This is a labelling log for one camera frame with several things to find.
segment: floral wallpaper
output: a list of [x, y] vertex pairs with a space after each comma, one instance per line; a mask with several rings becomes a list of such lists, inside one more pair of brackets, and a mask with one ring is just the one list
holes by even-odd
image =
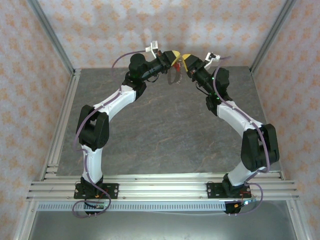
[[[285, 0], [39, 0], [75, 68], [111, 67], [122, 54], [159, 49], [250, 66]], [[117, 67], [127, 67], [129, 57]]]
[[298, 181], [314, 236], [320, 235], [319, 13], [319, 2], [297, 1], [254, 76], [277, 129], [285, 176]]
[[26, 0], [0, 1], [0, 239], [14, 237], [70, 75]]

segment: white bracket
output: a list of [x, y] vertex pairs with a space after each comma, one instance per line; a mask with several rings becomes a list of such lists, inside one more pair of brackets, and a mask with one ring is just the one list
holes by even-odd
[[158, 52], [158, 41], [152, 41], [150, 43], [150, 46], [146, 47], [145, 48], [145, 52], [151, 52], [152, 55], [154, 56], [154, 58], [156, 59], [156, 53]]
[[208, 54], [205, 57], [205, 62], [207, 63], [204, 68], [208, 69], [212, 62], [218, 62], [220, 60], [220, 55], [214, 54], [213, 52], [208, 52]]

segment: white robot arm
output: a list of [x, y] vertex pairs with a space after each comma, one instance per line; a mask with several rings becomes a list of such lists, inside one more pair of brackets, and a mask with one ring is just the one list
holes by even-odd
[[[157, 48], [152, 42], [147, 52]], [[109, 139], [109, 122], [125, 106], [137, 100], [145, 91], [145, 81], [159, 73], [166, 74], [180, 58], [178, 51], [158, 51], [155, 59], [146, 61], [144, 55], [136, 53], [130, 58], [129, 71], [121, 87], [102, 102], [81, 109], [77, 136], [83, 149], [84, 170], [80, 183], [76, 184], [76, 199], [94, 199], [102, 196], [103, 173], [101, 157], [103, 147]]]
[[[262, 124], [244, 113], [229, 97], [227, 87], [229, 86], [229, 71], [220, 68], [215, 74], [210, 74], [206, 68], [213, 61], [222, 59], [219, 55], [209, 52], [205, 61], [191, 54], [182, 56], [187, 75], [196, 81], [197, 88], [207, 95], [206, 106], [214, 115], [225, 120], [241, 137], [241, 162], [223, 177], [222, 187], [227, 197], [238, 196], [245, 182], [254, 177], [257, 172], [262, 171], [268, 164], [279, 160], [279, 148], [276, 129], [271, 124]], [[267, 154], [264, 152], [262, 142], [265, 143]]]

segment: cable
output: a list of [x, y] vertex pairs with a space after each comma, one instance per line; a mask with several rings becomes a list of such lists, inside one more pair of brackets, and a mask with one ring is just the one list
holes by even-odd
[[180, 215], [180, 216], [222, 216], [226, 215], [224, 212], [217, 211], [217, 213], [182, 213], [182, 212], [170, 212], [170, 211], [145, 211], [144, 213], [152, 213], [152, 214], [164, 214], [164, 215]]
[[200, 92], [202, 92], [202, 93], [204, 93], [205, 95], [209, 96], [208, 93], [206, 93], [205, 91], [203, 91], [203, 90], [200, 88], [200, 85], [199, 85], [199, 83], [198, 83], [197, 81], [195, 82], [195, 87], [196, 87], [196, 89], [198, 89]]
[[[139, 54], [139, 53], [144, 53], [145, 50], [141, 50], [141, 51], [132, 51], [132, 52], [128, 52], [126, 54], [123, 54], [121, 55], [120, 57], [118, 57], [114, 63], [112, 64], [112, 67], [111, 69], [113, 70], [113, 68], [115, 67], [116, 63], [123, 57], [127, 56], [127, 55], [130, 55], [130, 54]], [[77, 149], [76, 148], [76, 145], [77, 145], [77, 140], [78, 140], [78, 137], [80, 135], [80, 132], [81, 130], [83, 129], [84, 125], [86, 124], [86, 122], [89, 120], [89, 118], [91, 118], [97, 111], [99, 111], [101, 108], [103, 108], [104, 106], [106, 106], [107, 104], [113, 102], [114, 100], [116, 100], [119, 96], [120, 96], [120, 93], [122, 91], [122, 88], [120, 86], [120, 88], [118, 89], [118, 93], [116, 94], [116, 96], [114, 96], [112, 99], [110, 99], [109, 101], [107, 101], [106, 103], [104, 103], [103, 105], [97, 107], [96, 109], [94, 109], [81, 123], [78, 131], [76, 132], [75, 134], [75, 137], [74, 137], [74, 140], [73, 140], [73, 150], [75, 152], [84, 152], [84, 161], [83, 161], [83, 165], [84, 165], [84, 170], [85, 170], [85, 173], [86, 173], [86, 176], [89, 180], [89, 182], [92, 184], [92, 186], [94, 186], [96, 189], [100, 190], [103, 194], [105, 194], [107, 196], [107, 198], [109, 199], [109, 203], [108, 205], [102, 210], [100, 211], [99, 213], [94, 213], [94, 216], [98, 216], [98, 215], [101, 215], [103, 214], [104, 212], [107, 211], [107, 209], [110, 207], [111, 205], [111, 197], [110, 195], [105, 191], [103, 190], [102, 188], [100, 188], [99, 186], [97, 186], [91, 179], [90, 175], [89, 175], [89, 172], [88, 172], [88, 166], [87, 166], [87, 160], [88, 160], [88, 151], [86, 149]], [[90, 218], [91, 217], [91, 214], [89, 215], [78, 215], [76, 212], [75, 212], [75, 207], [77, 204], [79, 203], [85, 203], [85, 204], [99, 204], [101, 203], [100, 201], [91, 201], [91, 200], [79, 200], [77, 201], [76, 203], [74, 203], [74, 205], [72, 206], [72, 214], [77, 217], [77, 218], [81, 218], [81, 219], [84, 219], [84, 218]]]
[[140, 50], [140, 51], [131, 51], [131, 52], [128, 52], [128, 53], [125, 53], [125, 54], [123, 54], [123, 55], [121, 55], [120, 57], [118, 57], [115, 61], [114, 61], [114, 63], [112, 64], [112, 69], [115, 67], [115, 65], [116, 65], [116, 63], [120, 60], [120, 59], [122, 59], [123, 57], [125, 57], [125, 56], [128, 56], [128, 55], [131, 55], [131, 54], [140, 54], [140, 53], [145, 53], [146, 52], [146, 50]]
[[[218, 96], [218, 98], [221, 100], [221, 102], [223, 102], [225, 105], [227, 105], [229, 108], [237, 111], [240, 115], [242, 115], [248, 122], [251, 122], [251, 119], [243, 112], [241, 111], [240, 109], [236, 108], [236, 107], [233, 107], [232, 105], [230, 105], [229, 103], [227, 103], [221, 96], [220, 94], [218, 93], [218, 90], [217, 90], [217, 86], [216, 86], [216, 77], [217, 77], [217, 73], [220, 69], [220, 67], [222, 66], [223, 62], [230, 59], [231, 56], [227, 56], [227, 57], [221, 57], [220, 59], [222, 60], [218, 66], [216, 67], [216, 70], [214, 71], [214, 75], [213, 75], [213, 89], [214, 89], [214, 92], [215, 94]], [[269, 160], [269, 154], [268, 154], [268, 149], [267, 149], [267, 144], [266, 144], [266, 141], [264, 139], [264, 135], [262, 134], [261, 130], [259, 129], [259, 127], [254, 123], [252, 122], [251, 123], [254, 128], [257, 130], [259, 136], [260, 136], [260, 139], [262, 141], [262, 145], [263, 145], [263, 150], [264, 150], [264, 154], [265, 154], [265, 159], [266, 159], [266, 171], [263, 171], [263, 170], [258, 170], [255, 174], [251, 175], [245, 182], [244, 182], [244, 185], [245, 186], [250, 186], [250, 185], [255, 185], [257, 186], [260, 191], [261, 191], [261, 199], [258, 203], [258, 205], [251, 209], [250, 211], [246, 211], [246, 212], [242, 212], [242, 213], [235, 213], [233, 215], [237, 216], [237, 215], [246, 215], [246, 214], [249, 214], [249, 213], [252, 213], [254, 212], [255, 210], [257, 210], [260, 205], [262, 204], [262, 201], [264, 199], [264, 191], [262, 189], [262, 187], [257, 184], [257, 183], [248, 183], [249, 180], [251, 180], [252, 178], [254, 178], [258, 173], [268, 173], [270, 171], [270, 160]]]
[[[217, 87], [216, 87], [216, 76], [217, 76], [217, 73], [218, 73], [218, 70], [220, 69], [220, 67], [222, 66], [223, 62], [230, 59], [231, 56], [227, 56], [227, 57], [221, 57], [220, 59], [222, 60], [218, 66], [216, 67], [216, 70], [214, 71], [214, 75], [213, 75], [213, 88], [214, 88], [214, 91], [215, 91], [215, 94], [218, 96], [218, 98], [221, 100], [221, 102], [223, 102], [225, 105], [227, 105], [229, 108], [237, 111], [240, 115], [242, 115], [249, 123], [251, 122], [251, 119], [243, 112], [241, 111], [240, 109], [236, 108], [236, 107], [233, 107], [232, 105], [230, 105], [229, 103], [227, 103], [221, 96], [220, 94], [218, 93], [218, 90], [217, 90]], [[263, 145], [263, 150], [264, 150], [264, 154], [265, 154], [265, 159], [266, 159], [266, 171], [263, 171], [263, 170], [258, 170], [259, 173], [268, 173], [270, 171], [270, 160], [269, 160], [269, 154], [268, 154], [268, 149], [267, 149], [267, 145], [266, 145], [266, 141], [264, 139], [264, 135], [262, 134], [261, 130], [259, 129], [259, 127], [254, 123], [252, 122], [251, 123], [254, 128], [257, 130], [259, 136], [260, 136], [260, 139], [262, 141], [262, 145]]]
[[146, 79], [146, 81], [149, 82], [149, 83], [154, 83], [154, 82], [156, 82], [158, 80], [158, 78], [159, 78], [159, 73], [156, 75], [155, 80], [150, 81], [149, 79]]

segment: gray tabletop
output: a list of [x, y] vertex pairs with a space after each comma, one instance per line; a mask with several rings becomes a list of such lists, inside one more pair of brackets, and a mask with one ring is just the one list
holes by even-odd
[[[228, 93], [254, 119], [265, 123], [248, 67], [227, 67]], [[114, 93], [127, 68], [82, 69], [57, 174], [81, 175], [83, 156], [72, 150], [82, 106], [94, 105]], [[175, 71], [147, 83], [143, 95], [110, 122], [109, 141], [102, 152], [102, 172], [119, 174], [222, 173], [240, 162], [241, 137], [206, 107], [206, 96], [186, 74]], [[280, 170], [278, 163], [271, 170]]]

